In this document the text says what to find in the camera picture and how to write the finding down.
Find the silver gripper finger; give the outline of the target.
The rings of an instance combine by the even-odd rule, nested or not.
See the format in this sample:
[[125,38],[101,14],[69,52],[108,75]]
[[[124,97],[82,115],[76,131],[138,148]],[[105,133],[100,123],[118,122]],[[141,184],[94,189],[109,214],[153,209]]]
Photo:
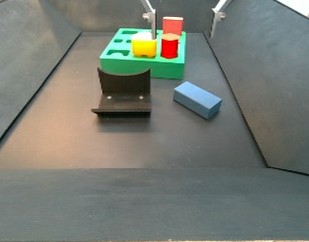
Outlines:
[[219,0],[215,7],[211,9],[213,18],[211,18],[211,25],[209,30],[209,37],[214,36],[215,26],[226,17],[225,9],[229,3],[230,3],[230,0]]
[[156,39],[156,11],[152,7],[149,0],[140,0],[145,12],[142,13],[142,19],[148,21],[152,26],[152,39]]

